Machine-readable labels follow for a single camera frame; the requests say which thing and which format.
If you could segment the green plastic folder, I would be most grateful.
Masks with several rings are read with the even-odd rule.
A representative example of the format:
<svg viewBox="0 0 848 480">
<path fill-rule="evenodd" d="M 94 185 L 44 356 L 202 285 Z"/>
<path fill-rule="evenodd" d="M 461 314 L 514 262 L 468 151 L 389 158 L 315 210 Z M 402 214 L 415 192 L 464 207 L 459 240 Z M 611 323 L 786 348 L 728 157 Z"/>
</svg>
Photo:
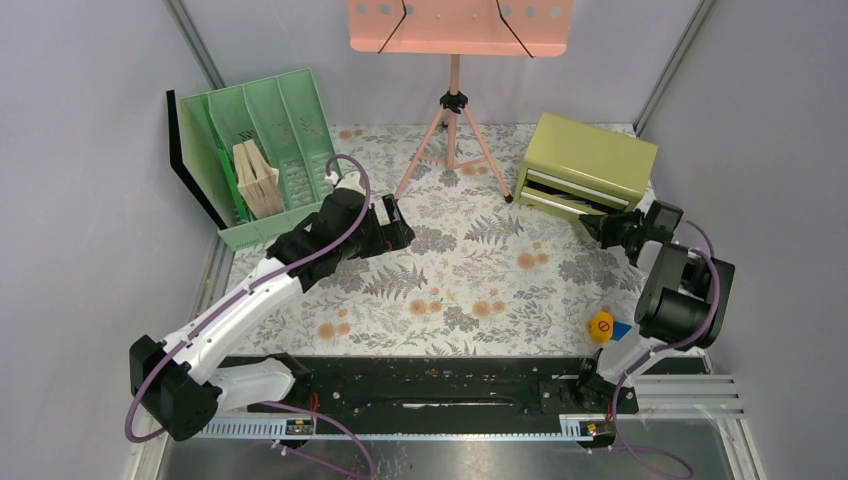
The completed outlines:
<svg viewBox="0 0 848 480">
<path fill-rule="evenodd" d="M 234 164 L 232 162 L 230 154 L 225 149 L 225 142 L 223 141 L 220 132 L 218 131 L 217 126 L 213 120 L 213 116 L 211 113 L 211 93 L 204 93 L 203 96 L 203 105 L 206 121 L 210 128 L 217 157 L 219 159 L 224 174 L 228 193 L 234 203 L 234 211 L 236 216 L 235 222 L 237 225 L 244 224 L 251 220 L 251 216 L 243 197 L 238 191 Z"/>
</svg>

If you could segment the yellow-green drawer cabinet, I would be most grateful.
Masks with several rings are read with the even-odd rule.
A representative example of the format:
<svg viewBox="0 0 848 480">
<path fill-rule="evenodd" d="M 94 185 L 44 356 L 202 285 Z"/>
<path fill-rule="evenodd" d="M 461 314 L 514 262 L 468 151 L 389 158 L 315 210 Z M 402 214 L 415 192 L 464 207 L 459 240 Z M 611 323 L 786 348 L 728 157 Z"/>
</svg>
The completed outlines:
<svg viewBox="0 0 848 480">
<path fill-rule="evenodd" d="M 564 218 L 632 211 L 657 151 L 653 143 L 545 112 L 525 151 L 515 201 Z"/>
</svg>

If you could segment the purple 52-storey treehouse book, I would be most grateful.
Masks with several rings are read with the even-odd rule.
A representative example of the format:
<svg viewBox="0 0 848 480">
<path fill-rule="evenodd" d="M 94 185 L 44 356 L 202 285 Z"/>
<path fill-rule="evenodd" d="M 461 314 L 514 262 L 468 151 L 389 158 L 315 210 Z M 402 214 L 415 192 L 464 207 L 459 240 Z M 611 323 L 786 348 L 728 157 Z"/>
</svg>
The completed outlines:
<svg viewBox="0 0 848 480">
<path fill-rule="evenodd" d="M 239 193 L 256 219 L 267 217 L 269 211 L 244 143 L 233 146 L 233 158 Z"/>
</svg>

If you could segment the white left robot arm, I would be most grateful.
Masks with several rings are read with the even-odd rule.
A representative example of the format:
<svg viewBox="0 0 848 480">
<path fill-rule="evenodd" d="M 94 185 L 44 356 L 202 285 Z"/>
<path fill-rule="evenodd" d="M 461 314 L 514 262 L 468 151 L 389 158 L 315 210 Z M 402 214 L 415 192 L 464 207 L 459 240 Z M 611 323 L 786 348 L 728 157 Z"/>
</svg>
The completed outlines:
<svg viewBox="0 0 848 480">
<path fill-rule="evenodd" d="M 283 361 L 268 357 L 226 367 L 224 360 L 274 310 L 299 299 L 341 263 L 405 249 L 414 238 L 394 195 L 371 202 L 357 190 L 335 188 L 209 310 L 160 341 L 144 335 L 131 345 L 127 438 L 143 443 L 156 436 L 134 432 L 139 409 L 161 432 L 182 441 L 219 412 L 266 401 L 288 411 L 304 407 L 311 387 Z"/>
</svg>

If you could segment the white sketch pad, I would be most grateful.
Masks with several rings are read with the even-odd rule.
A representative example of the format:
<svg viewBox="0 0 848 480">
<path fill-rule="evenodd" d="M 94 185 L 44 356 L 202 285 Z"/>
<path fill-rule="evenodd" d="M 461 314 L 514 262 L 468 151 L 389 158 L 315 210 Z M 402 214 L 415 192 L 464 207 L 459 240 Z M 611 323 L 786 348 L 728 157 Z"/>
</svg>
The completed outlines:
<svg viewBox="0 0 848 480">
<path fill-rule="evenodd" d="M 233 227 L 236 206 L 222 166 L 206 93 L 165 92 L 169 161 L 173 172 L 218 229 Z"/>
</svg>

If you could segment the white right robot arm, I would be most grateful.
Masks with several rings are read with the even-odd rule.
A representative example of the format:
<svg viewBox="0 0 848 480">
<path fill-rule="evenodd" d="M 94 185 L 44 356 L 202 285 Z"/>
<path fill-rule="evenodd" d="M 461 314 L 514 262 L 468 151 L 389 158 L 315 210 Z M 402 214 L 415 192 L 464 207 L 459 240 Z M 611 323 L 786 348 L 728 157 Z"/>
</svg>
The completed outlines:
<svg viewBox="0 0 848 480">
<path fill-rule="evenodd" d="M 634 378 L 673 351 L 705 349 L 717 339 L 735 276 L 734 264 L 681 246 L 674 233 L 684 212 L 655 200 L 647 211 L 582 214 L 579 221 L 601 248 L 620 247 L 629 263 L 648 271 L 634 325 L 580 367 L 570 388 L 583 410 L 619 403 Z"/>
</svg>

